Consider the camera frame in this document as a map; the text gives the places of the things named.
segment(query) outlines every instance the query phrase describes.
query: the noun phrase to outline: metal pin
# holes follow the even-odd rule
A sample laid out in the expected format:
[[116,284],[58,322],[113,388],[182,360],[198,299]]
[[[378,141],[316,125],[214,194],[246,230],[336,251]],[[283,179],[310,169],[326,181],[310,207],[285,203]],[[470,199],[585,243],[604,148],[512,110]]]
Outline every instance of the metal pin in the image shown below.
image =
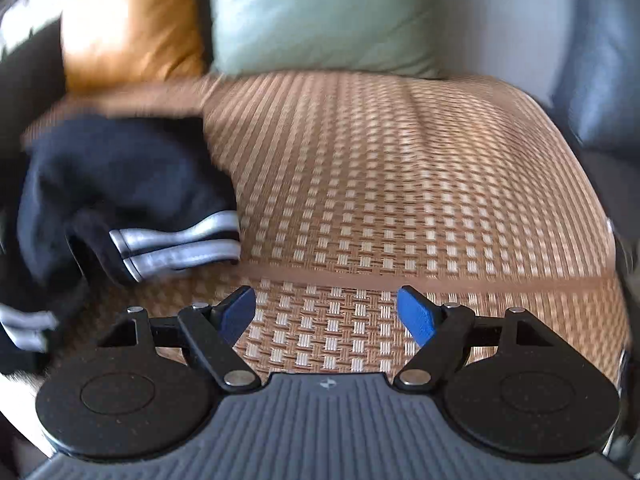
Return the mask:
[[225,383],[229,386],[248,386],[255,380],[255,375],[249,370],[232,370],[225,375]]
[[429,381],[431,381],[431,374],[419,368],[411,368],[400,374],[400,382],[406,386],[422,386]]

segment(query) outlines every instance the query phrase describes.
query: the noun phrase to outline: tan woven mat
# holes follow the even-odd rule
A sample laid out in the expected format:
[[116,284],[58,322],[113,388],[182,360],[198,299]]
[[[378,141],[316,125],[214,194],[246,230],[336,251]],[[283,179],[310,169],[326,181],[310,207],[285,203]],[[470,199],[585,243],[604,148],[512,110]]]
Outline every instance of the tan woven mat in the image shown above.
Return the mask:
[[[30,134],[87,105],[62,103]],[[236,185],[242,263],[98,292],[67,351],[130,304],[168,316],[249,283],[257,314],[236,349],[263,377],[393,374],[417,349],[396,317],[407,283],[484,316],[524,306],[616,379],[628,328],[606,216],[553,124],[505,83],[285,72],[91,105],[204,115]]]

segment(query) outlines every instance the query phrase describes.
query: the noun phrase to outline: gray pillow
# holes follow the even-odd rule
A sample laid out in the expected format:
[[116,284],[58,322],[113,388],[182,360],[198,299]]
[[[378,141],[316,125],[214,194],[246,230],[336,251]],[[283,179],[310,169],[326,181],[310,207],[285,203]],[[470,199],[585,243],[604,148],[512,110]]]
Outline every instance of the gray pillow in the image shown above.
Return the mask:
[[214,0],[215,66],[436,78],[433,0]]
[[554,121],[577,137],[583,149],[612,152],[636,163],[639,10],[640,0],[578,0],[572,45],[553,96]]

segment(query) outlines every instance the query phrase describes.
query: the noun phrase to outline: black circular disc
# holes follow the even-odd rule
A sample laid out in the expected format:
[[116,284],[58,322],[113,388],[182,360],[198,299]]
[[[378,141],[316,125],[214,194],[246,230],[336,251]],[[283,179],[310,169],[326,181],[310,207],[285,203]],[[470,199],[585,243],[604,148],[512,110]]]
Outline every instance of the black circular disc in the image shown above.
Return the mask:
[[483,444],[523,458],[600,449],[618,416],[618,394],[596,368],[535,349],[462,368],[444,389],[447,412]]
[[56,449],[101,460],[175,446],[211,407],[206,380],[151,352],[97,349],[67,362],[41,387],[36,412]]

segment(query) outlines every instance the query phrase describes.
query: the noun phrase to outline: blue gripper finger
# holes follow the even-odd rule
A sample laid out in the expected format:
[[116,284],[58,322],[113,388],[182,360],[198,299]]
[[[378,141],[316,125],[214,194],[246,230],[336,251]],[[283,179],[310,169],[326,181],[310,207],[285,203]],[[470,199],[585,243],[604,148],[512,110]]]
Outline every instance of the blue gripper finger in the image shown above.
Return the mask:
[[398,290],[398,317],[420,346],[433,337],[443,318],[439,306],[409,285]]
[[210,320],[225,342],[233,346],[255,316],[255,291],[243,285],[211,311]]

